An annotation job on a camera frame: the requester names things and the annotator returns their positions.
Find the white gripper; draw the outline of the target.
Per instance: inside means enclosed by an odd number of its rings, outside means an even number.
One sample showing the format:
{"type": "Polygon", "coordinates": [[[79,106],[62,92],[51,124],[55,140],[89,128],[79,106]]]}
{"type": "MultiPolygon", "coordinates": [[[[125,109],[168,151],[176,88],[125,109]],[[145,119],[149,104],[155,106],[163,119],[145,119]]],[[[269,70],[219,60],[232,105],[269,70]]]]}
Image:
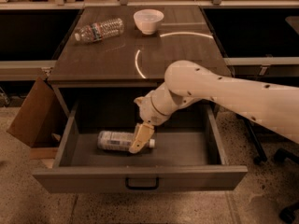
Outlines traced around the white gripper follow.
{"type": "Polygon", "coordinates": [[[169,92],[165,90],[150,91],[146,96],[134,99],[134,103],[139,107],[139,116],[144,122],[135,126],[130,153],[138,153],[153,136],[153,126],[162,125],[170,118],[167,114],[169,101],[169,92]]]}

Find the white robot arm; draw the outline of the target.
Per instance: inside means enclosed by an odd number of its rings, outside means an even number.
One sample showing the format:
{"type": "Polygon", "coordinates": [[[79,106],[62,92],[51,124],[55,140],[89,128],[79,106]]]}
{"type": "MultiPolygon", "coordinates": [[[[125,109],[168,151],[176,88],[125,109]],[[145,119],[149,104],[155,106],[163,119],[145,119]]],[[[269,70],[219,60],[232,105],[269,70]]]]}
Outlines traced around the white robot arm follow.
{"type": "Polygon", "coordinates": [[[170,64],[164,83],[135,99],[143,122],[135,126],[129,151],[139,152],[173,113],[208,100],[299,143],[299,88],[224,77],[189,62],[170,64]]]}

